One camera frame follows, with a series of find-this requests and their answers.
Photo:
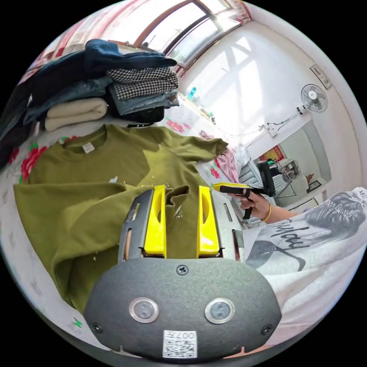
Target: gold bracelet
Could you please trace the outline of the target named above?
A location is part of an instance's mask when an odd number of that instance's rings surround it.
[[[267,217],[265,219],[263,219],[263,222],[267,221],[270,218],[272,208],[273,208],[273,206],[270,204],[270,206],[269,206],[269,213],[268,213]]]

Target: t-shirt label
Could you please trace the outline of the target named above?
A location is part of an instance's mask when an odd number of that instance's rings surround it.
[[[92,143],[86,143],[82,146],[82,148],[84,149],[84,152],[87,154],[94,150],[94,146],[92,145]]]

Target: cream folded towel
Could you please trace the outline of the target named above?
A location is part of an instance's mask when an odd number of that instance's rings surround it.
[[[107,112],[107,103],[102,98],[78,99],[60,103],[50,108],[45,120],[46,131],[54,131],[73,123],[98,120]]]

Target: window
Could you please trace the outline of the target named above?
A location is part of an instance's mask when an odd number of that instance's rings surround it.
[[[223,0],[200,0],[213,14],[229,9],[229,5]]]
[[[208,44],[217,34],[219,29],[212,20],[206,20],[183,38],[169,53],[169,56],[177,62],[186,64],[194,55],[206,44]]]
[[[186,65],[200,50],[210,44],[220,34],[237,26],[239,22],[217,17],[208,19],[193,29],[169,53],[168,56]]]
[[[205,16],[198,6],[189,3],[171,13],[160,22],[144,40],[145,46],[156,51],[163,51],[183,30]]]
[[[181,2],[183,0],[149,0],[129,14],[109,38],[133,44],[151,22],[166,10]]]

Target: pink fabric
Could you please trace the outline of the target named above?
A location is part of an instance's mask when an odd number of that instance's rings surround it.
[[[205,140],[210,140],[214,138],[213,136],[208,135],[203,130],[200,132],[200,136]],[[218,168],[227,176],[227,178],[231,182],[239,184],[236,162],[233,153],[229,149],[218,155],[218,157],[215,159],[215,162]]]

